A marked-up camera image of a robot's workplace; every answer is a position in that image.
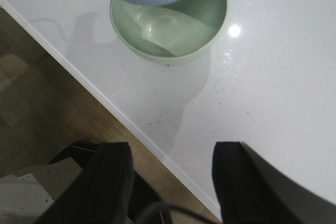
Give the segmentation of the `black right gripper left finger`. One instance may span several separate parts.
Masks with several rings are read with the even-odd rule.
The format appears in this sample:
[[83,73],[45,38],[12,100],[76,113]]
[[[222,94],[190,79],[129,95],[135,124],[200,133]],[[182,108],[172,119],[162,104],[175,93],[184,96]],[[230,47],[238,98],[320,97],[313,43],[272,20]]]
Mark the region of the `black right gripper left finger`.
[[36,223],[125,223],[134,167],[127,142],[75,142],[50,161],[73,158],[81,173]]

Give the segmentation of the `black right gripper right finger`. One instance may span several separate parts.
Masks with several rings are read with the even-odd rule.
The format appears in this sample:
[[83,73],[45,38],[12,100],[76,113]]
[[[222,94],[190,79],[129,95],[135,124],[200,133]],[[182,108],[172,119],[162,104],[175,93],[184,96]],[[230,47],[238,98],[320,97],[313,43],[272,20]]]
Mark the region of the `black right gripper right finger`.
[[217,142],[212,179],[223,223],[335,223],[335,205],[241,142]]

